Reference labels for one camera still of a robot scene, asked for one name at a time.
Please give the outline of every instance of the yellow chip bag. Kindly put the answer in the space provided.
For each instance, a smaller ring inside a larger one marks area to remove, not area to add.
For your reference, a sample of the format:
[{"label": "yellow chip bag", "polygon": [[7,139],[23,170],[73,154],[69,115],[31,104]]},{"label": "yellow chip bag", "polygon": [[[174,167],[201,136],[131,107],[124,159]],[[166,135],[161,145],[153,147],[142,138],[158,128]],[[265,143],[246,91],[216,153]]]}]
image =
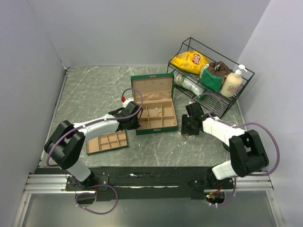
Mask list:
[{"label": "yellow chip bag", "polygon": [[203,66],[208,63],[208,58],[197,51],[186,51],[177,54],[170,62],[184,71],[200,74]]}]

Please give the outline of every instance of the gray marble table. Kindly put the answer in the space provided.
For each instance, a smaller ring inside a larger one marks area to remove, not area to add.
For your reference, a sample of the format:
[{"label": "gray marble table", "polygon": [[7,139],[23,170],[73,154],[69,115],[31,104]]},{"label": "gray marble table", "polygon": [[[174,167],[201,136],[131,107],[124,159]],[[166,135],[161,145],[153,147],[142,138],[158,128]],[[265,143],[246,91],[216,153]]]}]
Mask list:
[{"label": "gray marble table", "polygon": [[[63,120],[84,122],[121,107],[122,91],[131,86],[130,76],[164,72],[166,67],[71,67],[52,132]],[[125,97],[131,97],[131,91]],[[185,106],[190,98],[175,89],[173,101],[180,131],[181,116],[186,113]],[[243,123],[237,103],[223,120],[237,125]],[[230,158],[222,143],[205,133],[195,136],[181,148],[178,144],[186,138],[179,140],[177,132],[136,136],[133,130],[128,131],[127,137],[129,148],[88,156],[84,145],[80,158],[87,166],[213,166]],[[45,160],[46,155],[41,166],[46,166]]]}]

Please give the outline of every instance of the open box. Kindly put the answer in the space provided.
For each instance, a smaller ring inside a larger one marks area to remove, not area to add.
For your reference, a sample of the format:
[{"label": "open box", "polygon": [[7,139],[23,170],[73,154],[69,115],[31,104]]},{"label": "open box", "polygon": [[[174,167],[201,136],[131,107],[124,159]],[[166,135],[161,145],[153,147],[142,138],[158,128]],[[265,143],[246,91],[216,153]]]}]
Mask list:
[{"label": "open box", "polygon": [[[143,96],[143,112],[139,119],[137,135],[177,131],[178,123],[172,101],[174,73],[131,76],[132,87]],[[139,94],[134,92],[134,101],[140,103]]]},{"label": "open box", "polygon": [[104,134],[87,142],[87,155],[94,155],[106,151],[127,148],[127,137],[125,131]]}]

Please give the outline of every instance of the wire basket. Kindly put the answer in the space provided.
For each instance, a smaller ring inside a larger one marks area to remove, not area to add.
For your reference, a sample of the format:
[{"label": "wire basket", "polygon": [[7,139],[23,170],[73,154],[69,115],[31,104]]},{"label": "wire basket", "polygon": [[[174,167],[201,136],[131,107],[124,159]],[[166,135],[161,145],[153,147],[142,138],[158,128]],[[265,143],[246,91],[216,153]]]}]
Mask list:
[{"label": "wire basket", "polygon": [[[182,43],[182,45],[181,45],[178,53],[176,53],[176,55],[179,53],[182,53],[185,51],[191,51],[191,50],[198,51],[200,54],[204,55],[211,61],[224,62],[231,69],[232,72],[234,72],[234,70],[238,69],[239,64],[237,62],[231,60],[228,57],[225,57],[224,55],[220,54],[219,52],[213,50],[212,48],[204,45],[203,43],[197,41],[196,39],[194,39],[192,37],[188,38],[187,40],[185,40]],[[204,84],[201,84],[199,82],[199,75],[181,70],[178,67],[176,67],[175,65],[173,65],[172,63],[170,63],[170,61],[167,66],[167,72],[169,71],[170,68],[177,71],[178,73],[184,75],[187,79],[191,80],[192,82],[196,83],[198,86],[202,87],[204,90],[207,90],[208,93],[216,94],[222,100],[222,103],[223,103],[222,111],[221,111],[221,104],[220,104],[219,100],[213,96],[205,95],[201,100],[197,100],[201,106],[205,107],[207,110],[213,110],[214,112],[216,112],[216,115],[220,118],[222,116],[224,116],[226,114],[226,112],[229,110],[229,108],[232,106],[232,104],[234,104],[236,102],[236,100],[239,98],[240,94],[243,92],[244,88],[248,85],[248,83],[250,82],[252,77],[255,75],[255,73],[253,71],[246,68],[246,70],[248,72],[242,73],[242,75],[241,75],[242,79],[243,79],[242,84],[238,87],[236,93],[232,97],[225,97],[225,96],[221,95],[221,93],[214,92],[214,91],[212,91],[211,88],[205,86]],[[186,94],[187,96],[189,96],[191,98],[196,96],[192,91],[184,89],[178,85],[175,85],[175,88],[180,90],[181,92],[183,92],[184,94]]]}]

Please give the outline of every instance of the soap dispenser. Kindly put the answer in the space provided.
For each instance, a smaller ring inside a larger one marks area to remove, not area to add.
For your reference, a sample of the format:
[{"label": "soap dispenser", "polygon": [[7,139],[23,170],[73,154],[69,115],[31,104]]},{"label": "soap dispenser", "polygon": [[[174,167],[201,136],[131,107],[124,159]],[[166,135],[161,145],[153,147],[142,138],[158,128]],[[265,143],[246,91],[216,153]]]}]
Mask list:
[{"label": "soap dispenser", "polygon": [[220,93],[223,96],[232,97],[235,94],[235,92],[238,90],[239,86],[242,83],[241,70],[245,70],[247,72],[244,65],[239,65],[238,70],[236,70],[234,73],[232,72],[228,74],[220,90]]}]

